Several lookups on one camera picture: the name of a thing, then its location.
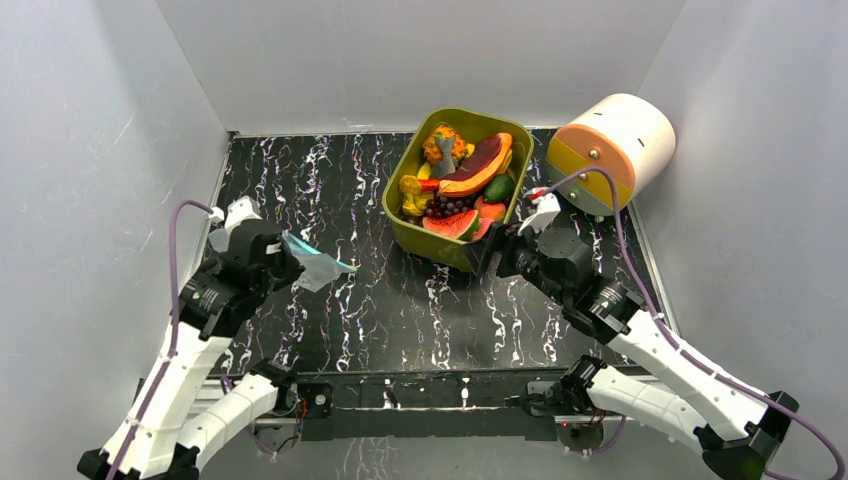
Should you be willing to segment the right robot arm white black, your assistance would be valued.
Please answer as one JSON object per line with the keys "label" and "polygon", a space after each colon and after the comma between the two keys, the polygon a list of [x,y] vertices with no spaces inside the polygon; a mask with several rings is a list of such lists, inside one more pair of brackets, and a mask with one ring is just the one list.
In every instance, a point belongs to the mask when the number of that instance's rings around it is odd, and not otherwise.
{"label": "right robot arm white black", "polygon": [[591,247],[576,234],[494,224],[462,251],[474,272],[499,254],[497,276],[521,276],[558,304],[574,329],[638,362],[662,384],[643,383],[583,355],[558,382],[531,387],[511,404],[539,415],[617,412],[694,450],[722,479],[765,476],[797,401],[782,391],[763,394],[721,382],[721,369],[686,352],[684,341],[656,323],[641,296],[597,271]]}

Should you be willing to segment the clear zip top bag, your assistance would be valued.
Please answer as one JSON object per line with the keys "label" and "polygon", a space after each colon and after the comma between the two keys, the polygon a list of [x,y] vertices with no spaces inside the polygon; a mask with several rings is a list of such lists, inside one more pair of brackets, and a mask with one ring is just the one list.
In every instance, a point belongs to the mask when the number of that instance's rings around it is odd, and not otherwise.
{"label": "clear zip top bag", "polygon": [[294,282],[294,285],[298,288],[315,293],[340,276],[353,274],[357,271],[354,266],[345,264],[326,253],[318,251],[289,231],[283,231],[282,235],[288,237],[290,245],[295,250],[295,254],[306,267],[305,272]]}

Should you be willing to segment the watermelon slice toy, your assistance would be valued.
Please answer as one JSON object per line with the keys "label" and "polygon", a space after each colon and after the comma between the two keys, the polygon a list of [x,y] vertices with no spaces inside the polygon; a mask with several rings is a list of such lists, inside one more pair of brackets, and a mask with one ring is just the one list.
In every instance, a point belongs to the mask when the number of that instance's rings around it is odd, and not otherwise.
{"label": "watermelon slice toy", "polygon": [[425,217],[422,221],[425,230],[458,241],[470,241],[480,228],[480,214],[469,210],[447,218]]}

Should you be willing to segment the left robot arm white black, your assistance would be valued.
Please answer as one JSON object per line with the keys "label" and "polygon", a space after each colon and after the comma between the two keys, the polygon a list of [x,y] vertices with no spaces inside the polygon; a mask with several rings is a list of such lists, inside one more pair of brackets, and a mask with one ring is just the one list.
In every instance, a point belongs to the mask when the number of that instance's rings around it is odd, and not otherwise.
{"label": "left robot arm white black", "polygon": [[280,226],[253,218],[234,227],[227,250],[203,262],[181,288],[140,393],[106,444],[82,454],[78,472],[88,479],[196,479],[252,420],[293,412],[297,387],[263,366],[209,410],[189,416],[241,325],[303,270]]}

